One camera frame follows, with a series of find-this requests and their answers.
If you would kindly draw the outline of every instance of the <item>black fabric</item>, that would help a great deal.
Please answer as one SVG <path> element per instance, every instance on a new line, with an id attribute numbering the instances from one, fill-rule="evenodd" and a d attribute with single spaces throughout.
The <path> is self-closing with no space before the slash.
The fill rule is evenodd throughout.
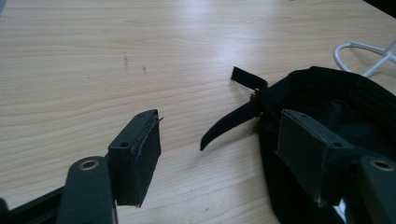
<path id="1" fill-rule="evenodd" d="M 396 18 L 396 6 L 394 0 L 364 0 L 364 2 L 380 9 L 393 18 Z"/>
<path id="2" fill-rule="evenodd" d="M 280 111 L 300 111 L 362 151 L 396 160 L 396 98 L 373 81 L 343 71 L 311 67 L 268 88 L 264 80 L 235 68 L 233 80 L 256 91 L 251 101 L 216 123 L 203 137 L 213 139 L 260 114 L 262 164 L 273 210 L 281 223 L 344 223 L 331 206 L 319 208 L 276 155 Z"/>

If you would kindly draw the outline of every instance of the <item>black velcro strap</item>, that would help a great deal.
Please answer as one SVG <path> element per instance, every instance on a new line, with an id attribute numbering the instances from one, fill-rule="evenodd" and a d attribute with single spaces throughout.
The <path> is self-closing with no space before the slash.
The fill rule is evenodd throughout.
<path id="1" fill-rule="evenodd" d="M 250 101 L 235 109 L 235 111 L 220 119 L 209 131 L 207 131 L 201 140 L 201 151 L 215 138 L 257 115 L 259 115 L 259 110 L 256 101 Z"/>
<path id="2" fill-rule="evenodd" d="M 231 80 L 238 82 L 241 85 L 244 85 L 252 90 L 259 89 L 261 90 L 263 87 L 267 88 L 267 82 L 249 72 L 245 72 L 244 70 L 234 67 L 233 68 L 233 75 L 231 76 Z"/>

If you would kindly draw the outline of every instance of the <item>black nylon strap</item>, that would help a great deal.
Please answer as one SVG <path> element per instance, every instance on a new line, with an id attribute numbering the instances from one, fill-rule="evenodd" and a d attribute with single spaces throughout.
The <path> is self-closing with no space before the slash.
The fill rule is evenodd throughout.
<path id="1" fill-rule="evenodd" d="M 201 151 L 215 138 L 223 133 L 230 131 L 232 128 L 253 119 L 259 114 L 256 101 L 250 101 L 247 104 L 235 109 L 235 111 L 220 119 L 212 128 L 207 131 L 201 140 Z"/>
<path id="2" fill-rule="evenodd" d="M 253 74 L 250 74 L 249 72 L 246 72 L 237 67 L 233 68 L 233 75 L 231 76 L 231 80 L 234 80 L 239 84 L 244 85 L 253 90 L 256 89 L 261 90 L 264 87 L 265 88 L 268 87 L 268 84 L 264 79 L 254 76 Z"/>
<path id="3" fill-rule="evenodd" d="M 232 80 L 248 87 L 251 89 L 260 89 L 265 91 L 267 89 L 267 82 L 256 77 L 248 72 L 243 71 L 240 68 L 235 67 L 233 69 Z M 219 137 L 223 133 L 230 131 L 232 128 L 242 124 L 260 114 L 261 106 L 258 102 L 253 99 L 250 102 L 242 105 L 241 107 L 235 109 L 221 120 L 219 120 L 210 130 L 204 135 L 201 140 L 201 151 L 215 138 Z"/>

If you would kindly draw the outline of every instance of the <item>wood grain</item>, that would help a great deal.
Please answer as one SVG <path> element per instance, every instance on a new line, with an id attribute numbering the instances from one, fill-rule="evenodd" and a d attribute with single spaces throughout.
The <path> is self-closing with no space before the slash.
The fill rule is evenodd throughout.
<path id="1" fill-rule="evenodd" d="M 12 0 L 0 18 L 0 197 L 15 208 L 104 156 L 137 113 L 158 108 L 163 154 L 143 207 L 120 223 L 277 223 L 256 120 L 200 152 L 203 134 L 248 100 L 234 66 L 274 84 L 336 46 L 385 47 L 395 20 L 358 0 Z M 362 73 L 378 57 L 342 51 Z M 372 80 L 396 91 L 395 65 Z"/>

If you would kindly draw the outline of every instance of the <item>metal grommet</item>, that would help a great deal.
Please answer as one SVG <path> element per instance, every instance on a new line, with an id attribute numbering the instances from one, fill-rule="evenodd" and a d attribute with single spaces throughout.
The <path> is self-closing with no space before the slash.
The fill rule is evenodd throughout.
<path id="1" fill-rule="evenodd" d="M 393 165 L 385 162 L 385 161 L 381 161 L 381 160 L 372 160 L 370 161 L 370 163 L 377 168 L 378 170 L 382 170 L 382 171 L 386 171 L 386 172 L 393 172 L 395 170 L 395 168 L 393 167 Z"/>
<path id="2" fill-rule="evenodd" d="M 264 114 L 263 112 L 260 112 L 260 114 L 256 116 L 256 118 L 261 118 L 263 114 Z"/>
<path id="3" fill-rule="evenodd" d="M 251 93 L 251 95 L 250 95 L 250 100 L 254 99 L 259 93 L 260 93 L 259 88 L 254 89 L 254 92 Z"/>
<path id="4" fill-rule="evenodd" d="M 89 171 L 99 165 L 97 160 L 88 160 L 79 164 L 78 169 L 81 171 Z"/>

